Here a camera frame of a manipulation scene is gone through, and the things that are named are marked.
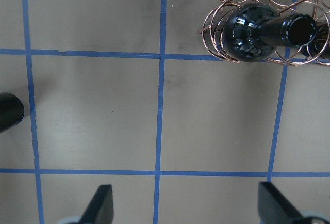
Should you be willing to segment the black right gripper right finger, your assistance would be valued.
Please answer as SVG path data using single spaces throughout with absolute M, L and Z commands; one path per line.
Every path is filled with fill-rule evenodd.
M 271 182 L 259 182 L 257 206 L 262 223 L 305 223 L 303 215 Z

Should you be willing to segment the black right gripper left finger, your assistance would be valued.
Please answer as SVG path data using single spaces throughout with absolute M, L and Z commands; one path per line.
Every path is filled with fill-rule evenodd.
M 109 224 L 114 219 L 112 185 L 100 185 L 79 223 Z

